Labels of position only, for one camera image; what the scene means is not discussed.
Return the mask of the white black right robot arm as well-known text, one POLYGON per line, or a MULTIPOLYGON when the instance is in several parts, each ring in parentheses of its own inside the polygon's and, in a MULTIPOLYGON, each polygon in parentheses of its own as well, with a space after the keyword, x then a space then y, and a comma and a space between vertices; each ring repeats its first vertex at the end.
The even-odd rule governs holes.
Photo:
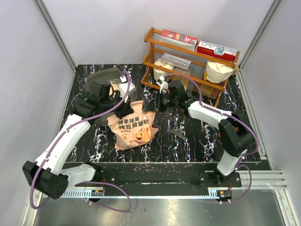
POLYGON ((243 112, 219 110, 190 97, 179 80, 169 83, 163 81, 160 90, 153 92, 153 98, 144 110, 164 112, 171 107, 218 129, 224 152, 216 170, 209 174, 208 179, 218 186, 227 185, 247 150, 252 145, 258 145, 258 138, 246 115, 243 112))

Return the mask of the pink cat litter bag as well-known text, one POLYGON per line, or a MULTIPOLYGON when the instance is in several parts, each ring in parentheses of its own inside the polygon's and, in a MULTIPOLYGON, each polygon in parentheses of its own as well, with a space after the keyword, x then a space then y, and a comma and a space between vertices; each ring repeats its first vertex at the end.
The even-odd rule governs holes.
POLYGON ((116 115, 107 118, 108 126, 117 136, 115 149, 126 150, 150 142, 158 132, 153 127, 156 113, 144 112, 143 101, 131 103, 133 113, 119 119, 116 115))

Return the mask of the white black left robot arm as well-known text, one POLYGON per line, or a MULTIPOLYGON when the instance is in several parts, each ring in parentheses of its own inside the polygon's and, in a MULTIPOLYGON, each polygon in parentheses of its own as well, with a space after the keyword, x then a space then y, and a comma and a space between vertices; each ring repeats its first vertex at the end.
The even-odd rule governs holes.
POLYGON ((63 165, 80 138, 90 129, 97 118, 108 113, 123 117, 133 112, 129 92, 132 82, 120 84, 111 92, 111 83, 98 80, 73 106, 65 124, 49 147, 34 161, 26 161, 22 167, 30 193, 38 190, 56 200, 65 190, 83 182, 91 186, 101 183, 101 168, 86 162, 80 166, 63 169, 63 165))

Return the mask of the black bag clip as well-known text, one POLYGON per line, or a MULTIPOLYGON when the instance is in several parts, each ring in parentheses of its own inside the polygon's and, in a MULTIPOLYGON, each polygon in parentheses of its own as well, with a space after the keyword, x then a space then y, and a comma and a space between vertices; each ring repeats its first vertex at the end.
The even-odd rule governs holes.
POLYGON ((175 136, 177 136, 178 138, 182 139, 182 140, 186 140, 187 138, 184 135, 184 131, 182 129, 170 129, 170 132, 172 134, 174 134, 175 136))

